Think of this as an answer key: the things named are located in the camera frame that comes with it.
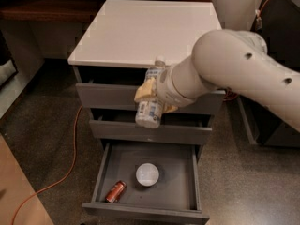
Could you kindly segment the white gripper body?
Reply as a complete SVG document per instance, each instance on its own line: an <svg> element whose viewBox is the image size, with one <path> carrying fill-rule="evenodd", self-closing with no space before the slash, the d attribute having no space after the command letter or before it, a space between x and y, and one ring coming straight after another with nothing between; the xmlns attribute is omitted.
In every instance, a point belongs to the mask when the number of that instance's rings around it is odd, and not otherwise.
<svg viewBox="0 0 300 225"><path fill-rule="evenodd" d="M174 68L175 65L168 66L157 75L156 94L164 103L179 108L186 107L194 103L196 99L184 97L177 91L173 83Z"/></svg>

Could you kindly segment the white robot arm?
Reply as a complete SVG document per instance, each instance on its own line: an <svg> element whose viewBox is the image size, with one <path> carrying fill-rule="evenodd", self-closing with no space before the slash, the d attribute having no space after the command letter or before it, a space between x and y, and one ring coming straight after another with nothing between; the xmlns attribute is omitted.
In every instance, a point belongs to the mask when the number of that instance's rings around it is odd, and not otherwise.
<svg viewBox="0 0 300 225"><path fill-rule="evenodd" d="M134 100L186 107L219 88L259 103L300 131L300 73L269 57L263 38L248 31L205 33L188 58L146 80Z"/></svg>

